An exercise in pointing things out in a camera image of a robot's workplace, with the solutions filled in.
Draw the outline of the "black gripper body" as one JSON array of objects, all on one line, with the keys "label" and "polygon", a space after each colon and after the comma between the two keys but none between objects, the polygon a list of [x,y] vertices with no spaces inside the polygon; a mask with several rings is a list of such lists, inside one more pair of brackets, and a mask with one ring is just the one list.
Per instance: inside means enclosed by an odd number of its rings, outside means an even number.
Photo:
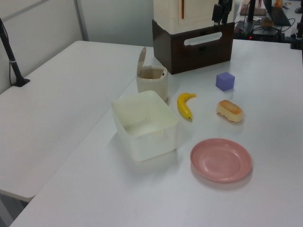
[{"label": "black gripper body", "polygon": [[221,7],[221,15],[229,15],[232,10],[233,0],[218,0]]}]

